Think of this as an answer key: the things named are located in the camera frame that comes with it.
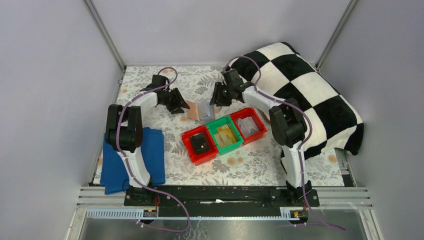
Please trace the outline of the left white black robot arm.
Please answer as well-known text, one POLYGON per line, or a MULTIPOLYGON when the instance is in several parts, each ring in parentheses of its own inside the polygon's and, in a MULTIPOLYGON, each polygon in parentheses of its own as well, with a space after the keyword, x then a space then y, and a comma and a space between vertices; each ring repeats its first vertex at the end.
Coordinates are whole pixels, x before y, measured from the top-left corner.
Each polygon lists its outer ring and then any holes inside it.
POLYGON ((177 80, 169 80, 161 74, 154 74, 151 83, 126 104, 111 104, 107 110, 105 142, 121 158, 132 188, 154 189, 147 187, 151 175, 141 153, 143 141, 143 115, 158 105, 165 106, 172 114, 182 114, 189 105, 178 88, 170 89, 177 80))

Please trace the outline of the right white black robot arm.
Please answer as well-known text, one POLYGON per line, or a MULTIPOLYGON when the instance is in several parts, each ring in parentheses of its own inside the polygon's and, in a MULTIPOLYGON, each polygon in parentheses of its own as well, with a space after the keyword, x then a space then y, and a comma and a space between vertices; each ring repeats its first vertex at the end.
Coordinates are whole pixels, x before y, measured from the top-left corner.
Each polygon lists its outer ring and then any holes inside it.
POLYGON ((211 106, 230 106, 233 100, 251 105, 268 113, 271 133, 281 146, 282 165, 286 172, 286 186, 296 199, 311 191, 306 180, 304 147, 312 133, 312 124, 294 98, 283 99, 269 95, 254 83, 243 81, 236 69, 223 70, 222 81, 214 85, 211 106))

